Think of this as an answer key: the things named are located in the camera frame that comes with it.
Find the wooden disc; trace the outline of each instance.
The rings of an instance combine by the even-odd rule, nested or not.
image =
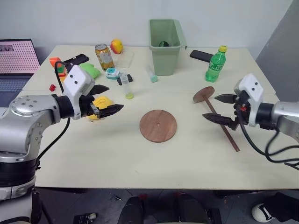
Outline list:
[[[177,130],[176,119],[163,110],[147,112],[140,120],[140,132],[149,141],[164,142],[171,139]]]
[[[205,100],[204,97],[209,98],[211,95],[214,94],[214,92],[215,92],[214,87],[212,87],[212,86],[205,87],[205,88],[199,90],[194,95],[193,101],[194,101],[194,103],[202,102]]]

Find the green sponge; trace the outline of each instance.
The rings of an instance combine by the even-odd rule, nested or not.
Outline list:
[[[79,67],[86,71],[93,79],[101,74],[100,70],[95,68],[94,65],[90,63],[82,63],[79,65]]]

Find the black cable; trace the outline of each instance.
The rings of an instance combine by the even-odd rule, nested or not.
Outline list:
[[[41,203],[42,203],[42,211],[43,211],[43,213],[44,213],[44,215],[45,215],[45,217],[46,217],[48,223],[49,223],[49,224],[53,224],[52,219],[51,219],[51,217],[50,217],[50,215],[49,215],[49,213],[48,213],[48,211],[47,211],[45,205],[43,204],[43,202],[41,202]]]
[[[57,71],[57,68],[58,68],[58,64],[63,64],[64,66],[66,66],[66,63],[64,62],[61,62],[61,61],[57,61],[55,62],[55,65],[54,65],[54,70],[55,70],[55,74],[56,74],[56,78],[57,78],[57,81],[59,83],[59,86],[60,86],[60,89],[62,91],[62,93],[64,92],[64,88],[61,84],[61,81],[60,81],[60,78],[59,78],[59,75],[58,75],[58,71]],[[57,136],[57,138],[55,138],[37,157],[38,160],[41,159],[41,157],[64,135],[64,133],[66,132],[66,130],[68,129],[69,125],[70,125],[70,122],[71,122],[71,119],[68,118],[67,119],[67,122],[66,122],[66,125],[63,129],[63,131]]]
[[[296,170],[299,170],[298,167],[296,167],[297,165],[299,165],[299,158],[296,158],[296,159],[285,159],[285,160],[273,160],[270,156],[273,156],[273,155],[277,155],[279,153],[282,153],[286,150],[289,150],[289,149],[292,149],[292,148],[299,148],[299,145],[294,145],[294,146],[288,146],[288,147],[284,147],[276,152],[273,152],[273,153],[269,153],[269,148],[270,148],[270,145],[272,144],[272,142],[278,137],[279,135],[279,129],[276,128],[276,133],[274,134],[274,136],[269,140],[269,142],[267,143],[266,145],[266,149],[265,149],[265,152],[261,151],[254,143],[253,141],[251,140],[251,138],[249,137],[246,129],[245,129],[245,126],[243,124],[243,117],[242,117],[242,113],[241,113],[241,110],[240,110],[240,106],[238,105],[236,107],[236,111],[237,111],[237,115],[239,117],[239,124],[241,126],[241,129],[242,129],[242,132],[246,138],[246,140],[249,142],[249,144],[259,153],[259,154],[262,154],[266,157],[266,159],[270,162],[273,162],[273,163],[284,163],[285,165],[287,166],[290,166],[290,167],[293,167],[295,168]]]

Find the wooden stick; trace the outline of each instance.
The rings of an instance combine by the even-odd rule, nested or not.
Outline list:
[[[213,112],[213,113],[217,113],[216,110],[214,109],[213,105],[211,104],[211,102],[209,101],[209,99],[206,97],[206,96],[203,96],[206,104],[210,107],[210,110]],[[228,140],[230,141],[230,143],[232,144],[232,146],[234,147],[235,151],[236,152],[239,152],[240,149],[239,147],[237,146],[237,144],[235,143],[233,137],[230,135],[230,133],[228,132],[228,130],[226,129],[226,127],[224,125],[220,125],[221,128],[223,129],[224,133],[226,134]]]

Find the laptop keyboard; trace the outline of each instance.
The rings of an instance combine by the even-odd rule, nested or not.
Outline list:
[[[0,80],[0,92],[20,92],[27,80]]]

